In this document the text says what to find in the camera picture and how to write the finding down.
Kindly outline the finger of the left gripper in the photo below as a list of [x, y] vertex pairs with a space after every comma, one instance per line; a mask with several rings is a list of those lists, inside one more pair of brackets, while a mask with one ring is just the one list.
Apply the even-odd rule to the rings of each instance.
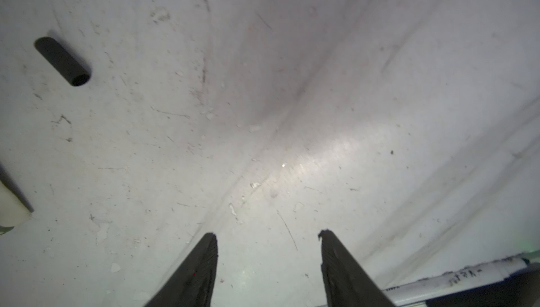
[[426, 302], [429, 307], [539, 306], [539, 264], [500, 283], [451, 294]]

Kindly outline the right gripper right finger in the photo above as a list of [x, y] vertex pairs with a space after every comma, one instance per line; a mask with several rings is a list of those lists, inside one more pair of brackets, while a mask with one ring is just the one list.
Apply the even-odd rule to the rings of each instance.
[[393, 307], [331, 230], [319, 233], [321, 271], [329, 306]]

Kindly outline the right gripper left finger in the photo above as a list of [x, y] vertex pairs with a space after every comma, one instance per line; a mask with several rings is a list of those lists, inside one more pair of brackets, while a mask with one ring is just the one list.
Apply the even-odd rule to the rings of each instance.
[[217, 236], [206, 233], [147, 307], [210, 307], [218, 264]]

